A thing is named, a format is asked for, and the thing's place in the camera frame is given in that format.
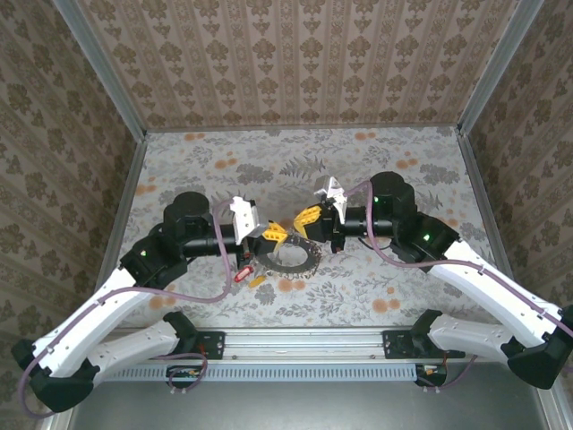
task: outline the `small yellow object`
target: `small yellow object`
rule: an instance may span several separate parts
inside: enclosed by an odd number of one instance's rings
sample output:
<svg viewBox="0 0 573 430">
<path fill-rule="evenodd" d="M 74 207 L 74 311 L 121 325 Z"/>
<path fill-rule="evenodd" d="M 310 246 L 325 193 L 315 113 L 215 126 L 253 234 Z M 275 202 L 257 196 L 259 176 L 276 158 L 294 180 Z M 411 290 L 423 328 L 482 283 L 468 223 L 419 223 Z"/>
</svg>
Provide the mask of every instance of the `small yellow object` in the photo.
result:
<svg viewBox="0 0 573 430">
<path fill-rule="evenodd" d="M 298 231 L 301 235 L 303 235 L 305 239 L 308 239 L 304 226 L 316 222 L 320 216 L 321 216 L 321 207 L 319 205 L 306 208 L 301 213 L 296 215 L 294 222 L 296 231 Z"/>
<path fill-rule="evenodd" d="M 275 245 L 275 251 L 277 251 L 283 242 L 287 240 L 288 233 L 276 222 L 270 222 L 269 228 L 265 230 L 262 236 L 271 242 L 277 242 Z"/>
<path fill-rule="evenodd" d="M 249 288 L 257 288 L 260 284 L 262 284 L 265 281 L 266 278 L 267 278 L 266 276 L 257 276 L 255 279 L 249 282 Z"/>
</svg>

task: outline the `wire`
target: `wire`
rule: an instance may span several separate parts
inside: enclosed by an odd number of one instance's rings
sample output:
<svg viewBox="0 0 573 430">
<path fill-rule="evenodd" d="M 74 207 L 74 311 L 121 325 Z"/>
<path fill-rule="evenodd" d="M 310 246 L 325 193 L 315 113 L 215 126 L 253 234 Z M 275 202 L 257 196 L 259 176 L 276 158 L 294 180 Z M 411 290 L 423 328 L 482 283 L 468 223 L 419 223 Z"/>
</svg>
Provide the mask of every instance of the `wire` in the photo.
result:
<svg viewBox="0 0 573 430">
<path fill-rule="evenodd" d="M 346 197 L 350 196 L 352 194 L 355 194 L 364 188 L 366 188 L 368 190 L 368 197 L 367 197 L 367 202 L 366 202 L 366 231 L 368 233 L 368 238 L 370 239 L 371 244 L 374 245 L 374 244 L 376 244 L 376 237 L 374 235 L 374 231 L 373 231 L 373 227 L 372 227 L 372 200 L 373 200 L 372 183 L 369 180 L 362 182 L 361 184 L 355 186 L 352 190 L 347 192 Z M 519 300 L 521 300 L 523 303 L 525 303 L 526 305 L 531 307 L 531 309 L 536 311 L 543 318 L 547 318 L 548 321 L 555 324 L 557 327 L 559 327 L 560 329 L 565 331 L 571 338 L 573 338 L 573 330 L 571 330 L 567 325 L 565 325 L 563 322 L 559 321 L 553 315 L 547 314 L 543 310 L 543 308 L 541 308 L 537 303 L 529 300 L 527 297 L 525 297 L 519 291 L 517 291 L 513 287 L 511 287 L 510 284 L 508 282 L 506 282 L 502 277 L 500 277 L 499 275 L 497 275 L 496 273 L 494 273 L 492 271 L 489 271 L 484 266 L 480 266 L 479 264 L 475 264 L 473 262 L 466 262 L 463 260 L 438 260 L 435 262 L 397 262 L 396 260 L 393 260 L 392 258 L 388 257 L 385 253 L 383 253 L 377 245 L 374 246 L 373 248 L 374 248 L 374 252 L 385 262 L 392 264 L 394 266 L 402 267 L 402 268 L 406 268 L 406 269 L 412 269 L 412 268 L 418 268 L 419 269 L 422 267 L 439 266 L 439 265 L 444 265 L 444 264 L 456 264 L 456 265 L 466 266 L 466 267 L 470 267 L 472 269 L 476 269 L 480 273 L 482 273 L 486 276 L 489 276 L 491 279 L 495 280 L 498 284 L 500 284 L 502 287 L 504 287 L 508 292 L 510 292 L 515 297 L 517 297 Z"/>
<path fill-rule="evenodd" d="M 454 385 L 458 384 L 463 378 L 464 376 L 466 376 L 467 372 L 469 371 L 469 369 L 472 367 L 472 365 L 474 364 L 474 361 L 477 359 L 477 356 L 473 356 L 471 360 L 469 360 L 469 363 L 467 363 L 466 367 L 464 368 L 464 370 L 462 370 L 462 372 L 456 376 L 455 379 L 453 379 L 452 381 L 450 381 L 449 383 L 444 383 L 442 386 L 437 387 L 434 383 L 431 383 L 430 381 L 428 381 L 427 379 L 423 378 L 422 376 L 418 376 L 418 380 L 422 381 L 423 383 L 427 383 L 428 385 L 430 385 L 430 388 L 433 388 L 436 392 L 439 390 L 444 390 L 446 388 L 451 388 Z"/>
<path fill-rule="evenodd" d="M 167 380 L 167 385 L 169 385 L 169 388 L 171 389 L 171 392 L 182 392 L 183 394 L 185 394 L 186 392 L 188 392 L 189 390 L 192 390 L 193 388 L 195 388 L 203 379 L 203 377 L 205 376 L 205 374 L 207 373 L 207 367 L 208 367 L 208 363 L 207 363 L 207 358 L 203 355 L 203 354 L 197 354 L 194 352 L 187 352 L 184 354 L 174 354 L 173 356 L 158 356 L 155 357 L 156 360 L 177 360 L 177 359 L 181 359 L 181 358 L 200 358 L 202 361 L 202 365 L 201 365 L 201 371 L 200 373 L 197 375 L 197 378 L 195 379 L 195 381 L 192 382 L 191 385 L 189 385 L 186 388 L 183 389 L 178 389 L 173 385 L 173 377 L 178 374 L 179 372 L 182 372 L 183 370 L 194 370 L 194 369 L 184 369 L 184 368 L 179 368 L 179 369 L 174 369 L 172 372 L 169 373 L 169 377 Z"/>
<path fill-rule="evenodd" d="M 374 248 L 372 248 L 370 245 L 368 245 L 366 243 L 366 241 L 364 239 L 362 239 L 361 237 L 358 237 L 358 242 L 360 242 L 362 245 L 366 246 L 368 249 L 372 249 L 374 250 Z M 384 251 L 385 249 L 390 248 L 390 245 L 386 245 L 383 248 L 380 248 L 381 251 Z"/>
<path fill-rule="evenodd" d="M 221 253 L 221 258 L 223 259 L 223 265 L 225 266 L 225 274 L 226 274 L 226 284 L 223 288 L 223 292 L 218 296 L 212 298 L 202 298 L 202 297 L 191 297 L 186 296 L 184 294 L 174 293 L 173 291 L 164 291 L 161 289 L 154 289 L 154 288 L 145 288 L 145 287 L 124 287 L 118 288 L 109 293 L 105 294 L 104 296 L 100 297 L 95 303 L 92 303 L 88 307 L 86 307 L 82 312 L 80 312 L 75 318 L 73 318 L 55 337 L 54 339 L 47 344 L 47 346 L 28 364 L 26 369 L 24 370 L 20 381 L 18 382 L 18 400 L 20 402 L 21 408 L 26 416 L 33 418 L 33 419 L 44 419 L 48 417 L 52 417 L 55 415 L 55 412 L 48 412 L 46 414 L 37 414 L 28 408 L 28 404 L 26 403 L 26 396 L 25 390 L 26 385 L 28 383 L 28 378 L 30 373 L 38 365 L 38 363 L 47 355 L 48 351 L 54 350 L 54 347 L 64 338 L 66 334 L 68 334 L 73 327 L 75 327 L 81 320 L 83 320 L 86 316 L 88 316 L 95 308 L 100 305 L 105 304 L 106 300 L 109 298 L 116 296 L 118 294 L 123 293 L 131 293 L 131 292 L 140 292 L 140 293 L 150 293 L 156 296 L 164 296 L 164 297 L 173 297 L 175 299 L 185 300 L 189 302 L 196 302 L 196 303 L 215 303 L 219 300 L 225 298 L 229 292 L 231 291 L 232 286 L 232 278 L 233 275 L 231 273 L 231 263 L 229 262 L 229 257 L 227 254 L 227 250 L 225 248 L 225 244 L 223 243 L 223 234 L 221 233 L 221 226 L 218 222 L 218 217 L 220 212 L 228 206 L 233 200 L 228 199 L 223 202 L 220 202 L 213 210 L 213 228 L 215 229 L 215 236 L 217 237 L 218 241 L 218 249 Z"/>
</svg>

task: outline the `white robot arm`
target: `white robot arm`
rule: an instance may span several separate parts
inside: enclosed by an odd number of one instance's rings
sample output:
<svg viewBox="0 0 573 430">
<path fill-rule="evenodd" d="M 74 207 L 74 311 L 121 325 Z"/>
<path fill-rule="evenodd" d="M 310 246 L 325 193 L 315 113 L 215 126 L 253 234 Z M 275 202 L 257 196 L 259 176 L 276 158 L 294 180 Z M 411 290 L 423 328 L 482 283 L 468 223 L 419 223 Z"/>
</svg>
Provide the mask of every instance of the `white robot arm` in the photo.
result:
<svg viewBox="0 0 573 430">
<path fill-rule="evenodd" d="M 255 252 L 269 252 L 275 244 L 259 238 L 267 222 L 261 221 L 254 202 L 235 197 L 230 209 L 234 223 L 219 228 L 225 251 L 235 254 L 240 268 Z M 186 273 L 195 258 L 220 254 L 207 198 L 199 193 L 179 194 L 165 208 L 163 223 L 133 246 L 78 310 L 35 342 L 20 340 L 13 346 L 13 357 L 22 370 L 38 361 L 30 370 L 30 386 L 36 396 L 54 412 L 61 412 L 122 368 L 157 356 L 191 352 L 198 332 L 180 312 L 166 314 L 162 321 L 120 340 L 100 342 L 125 316 L 148 301 L 153 290 L 165 288 Z M 148 290 L 129 289 L 136 286 Z M 55 342 L 58 336 L 63 337 Z"/>
<path fill-rule="evenodd" d="M 507 364 L 533 386 L 551 388 L 573 349 L 573 306 L 560 309 L 522 288 L 472 250 L 456 231 L 419 212 L 414 189 L 397 173 L 379 173 L 366 185 L 371 198 L 367 207 L 348 208 L 338 181 L 319 178 L 315 195 L 321 203 L 302 211 L 295 228 L 306 238 L 330 242 L 333 253 L 344 249 L 346 237 L 367 233 L 390 237 L 392 251 L 406 264 L 382 254 L 384 260 L 419 267 L 448 282 L 500 322 L 467 322 L 428 310 L 410 331 L 418 348 L 430 341 L 444 351 L 488 357 Z M 469 262 L 472 267 L 446 261 Z"/>
</svg>

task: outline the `floral tablecloth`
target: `floral tablecloth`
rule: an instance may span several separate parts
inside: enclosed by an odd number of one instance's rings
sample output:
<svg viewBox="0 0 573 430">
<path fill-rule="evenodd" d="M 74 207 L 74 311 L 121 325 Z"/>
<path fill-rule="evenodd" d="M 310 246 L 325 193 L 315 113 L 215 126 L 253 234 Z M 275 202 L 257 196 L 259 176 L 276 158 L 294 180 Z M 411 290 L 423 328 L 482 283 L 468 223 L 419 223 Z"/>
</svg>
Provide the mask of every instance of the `floral tablecloth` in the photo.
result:
<svg viewBox="0 0 573 430">
<path fill-rule="evenodd" d="M 445 220 L 492 260 L 453 127 L 152 133 L 147 143 L 122 254 L 161 221 L 163 208 L 184 191 L 201 192 L 212 203 L 233 195 L 254 199 L 269 219 L 292 230 L 293 217 L 316 203 L 317 177 L 333 175 L 350 189 L 393 170 L 415 188 L 419 210 Z M 364 196 L 356 195 L 349 203 L 363 202 Z M 229 213 L 223 221 L 230 221 Z M 381 245 L 387 243 L 380 239 Z M 490 321 L 457 289 L 422 271 L 389 266 L 355 238 L 347 239 L 342 254 L 332 254 L 328 245 L 321 248 L 320 265 L 309 279 L 268 273 L 255 264 L 255 273 L 214 305 L 154 297 L 124 326 L 152 324 L 173 309 L 183 310 L 199 327 L 408 325 L 427 308 Z M 296 249 L 281 253 L 283 262 L 300 258 Z M 259 275 L 266 279 L 251 287 Z M 217 257 L 201 258 L 168 289 L 214 297 L 224 278 Z"/>
</svg>

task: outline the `purple cable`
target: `purple cable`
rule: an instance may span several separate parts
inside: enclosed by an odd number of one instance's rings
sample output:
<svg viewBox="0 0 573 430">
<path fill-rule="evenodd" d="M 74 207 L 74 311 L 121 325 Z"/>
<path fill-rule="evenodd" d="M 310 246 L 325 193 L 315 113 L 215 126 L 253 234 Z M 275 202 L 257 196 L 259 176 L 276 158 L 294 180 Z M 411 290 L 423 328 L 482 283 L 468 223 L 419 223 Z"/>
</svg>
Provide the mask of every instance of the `purple cable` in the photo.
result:
<svg viewBox="0 0 573 430">
<path fill-rule="evenodd" d="M 203 354 L 196 354 L 194 352 L 187 352 L 184 354 L 175 354 L 173 356 L 157 356 L 157 357 L 155 357 L 156 360 L 177 360 L 179 358 L 200 358 L 203 362 L 202 367 L 201 367 L 201 371 L 197 375 L 197 378 L 195 379 L 195 381 L 193 381 L 191 385 L 189 385 L 188 387 L 185 388 L 186 391 L 192 390 L 201 382 L 201 379 L 203 379 L 203 377 L 207 373 L 207 366 L 208 366 L 207 358 Z M 167 381 L 167 385 L 169 385 L 169 388 L 171 390 L 179 390 L 173 385 L 173 377 L 176 374 L 178 374 L 179 372 L 182 372 L 183 370 L 184 369 L 174 369 L 169 374 L 169 379 Z"/>
<path fill-rule="evenodd" d="M 141 292 L 141 293 L 151 293 L 154 294 L 156 296 L 165 296 L 165 297 L 173 297 L 173 298 L 178 298 L 180 300 L 186 300 L 189 302 L 197 302 L 197 303 L 215 303 L 218 302 L 219 300 L 222 300 L 223 298 L 225 298 L 230 290 L 231 290 L 231 282 L 232 282 L 232 273 L 231 273 L 231 263 L 229 262 L 229 257 L 227 254 L 227 250 L 225 248 L 225 244 L 223 243 L 223 234 L 221 233 L 221 226 L 218 223 L 218 216 L 219 213 L 225 208 L 225 206 L 228 206 L 233 200 L 229 199 L 229 200 L 225 200 L 221 203 L 219 203 L 215 209 L 214 209 L 214 217 L 213 217 L 213 228 L 215 229 L 215 236 L 217 237 L 217 241 L 218 241 L 218 249 L 221 252 L 221 258 L 223 259 L 223 265 L 225 266 L 225 274 L 227 276 L 226 279 L 226 284 L 225 284 L 225 288 L 223 288 L 223 292 L 221 294 L 219 294 L 216 297 L 213 298 L 201 298 L 201 297 L 191 297 L 191 296 L 186 296 L 184 294 L 178 294 L 178 293 L 174 293 L 172 291 L 163 291 L 160 289 L 154 289 L 154 288 L 145 288 L 145 287 L 124 287 L 124 288 L 118 288 L 115 289 L 113 291 L 110 291 L 109 293 L 105 294 L 104 296 L 102 296 L 100 299 L 98 299 L 98 301 L 90 306 L 88 306 L 86 309 L 83 310 L 83 312 L 81 312 L 80 314 L 78 314 L 78 316 L 76 316 L 68 325 L 65 326 L 65 328 L 63 328 L 60 333 L 54 338 L 54 340 L 52 340 L 47 346 L 46 348 L 41 351 L 38 356 L 36 358 L 34 358 L 30 364 L 28 365 L 28 367 L 26 367 L 26 369 L 24 370 L 20 381 L 18 382 L 18 400 L 21 404 L 21 408 L 24 411 L 24 414 L 30 418 L 33 419 L 44 419 L 44 418 L 48 418 L 48 417 L 52 417 L 53 415 L 55 415 L 55 412 L 48 412 L 46 414 L 37 414 L 35 412 L 32 412 L 30 410 L 30 408 L 28 408 L 28 405 L 26 404 L 26 397 L 25 397 L 25 390 L 26 390 L 26 384 L 28 383 L 28 377 L 30 376 L 30 373 L 32 371 L 32 369 L 34 367 L 36 367 L 36 365 L 42 360 L 42 358 L 44 358 L 47 354 L 47 352 L 54 348 L 59 342 L 60 340 L 62 340 L 64 338 L 64 336 L 70 332 L 70 330 L 75 327 L 83 318 L 85 318 L 88 314 L 90 314 L 91 311 L 93 311 L 96 307 L 98 307 L 99 305 L 103 305 L 106 300 L 108 300 L 110 297 L 116 296 L 118 294 L 122 294 L 122 293 L 128 293 L 128 292 Z"/>
<path fill-rule="evenodd" d="M 374 230 L 372 228 L 372 199 L 373 199 L 373 190 L 372 190 L 372 183 L 368 181 L 364 181 L 361 184 L 354 187 L 352 190 L 346 193 L 346 196 L 350 196 L 352 194 L 357 193 L 358 191 L 366 188 L 368 190 L 368 197 L 366 202 L 366 230 L 368 232 L 368 238 L 370 239 L 370 243 L 374 248 L 374 252 L 385 262 L 392 264 L 397 267 L 402 268 L 421 268 L 421 267 L 429 267 L 429 266 L 440 266 L 442 264 L 457 264 L 460 266 L 470 267 L 472 269 L 476 269 L 477 271 L 483 273 L 484 275 L 489 276 L 493 280 L 495 280 L 498 284 L 504 287 L 507 291 L 521 300 L 523 303 L 531 307 L 534 311 L 536 311 L 539 315 L 543 318 L 547 318 L 548 321 L 555 324 L 557 327 L 565 331 L 571 338 L 573 338 L 573 331 L 565 325 L 563 322 L 559 321 L 553 315 L 546 314 L 545 311 L 535 302 L 532 302 L 519 291 L 513 289 L 504 279 L 502 279 L 497 274 L 493 273 L 485 269 L 483 266 L 479 264 L 475 264 L 473 262 L 465 262 L 463 260 L 438 260 L 436 262 L 397 262 L 396 260 L 391 259 L 385 253 L 383 253 L 377 245 L 376 237 L 374 235 Z"/>
<path fill-rule="evenodd" d="M 435 384 L 431 383 L 430 381 L 428 381 L 427 379 L 423 378 L 422 376 L 418 376 L 418 380 L 422 381 L 423 383 L 427 383 L 428 385 L 431 385 L 431 387 L 433 387 L 433 389 L 435 391 L 438 390 L 444 390 L 446 388 L 451 388 L 454 385 L 456 385 L 457 383 L 459 383 L 462 378 L 467 374 L 467 371 L 470 369 L 470 367 L 472 366 L 472 364 L 474 363 L 474 361 L 477 359 L 477 356 L 473 356 L 470 360 L 469 363 L 467 363 L 466 367 L 464 368 L 464 370 L 462 370 L 461 374 L 459 374 L 458 376 L 456 376 L 455 379 L 453 379 L 452 381 L 450 381 L 449 383 L 444 383 L 441 387 L 436 387 Z"/>
</svg>

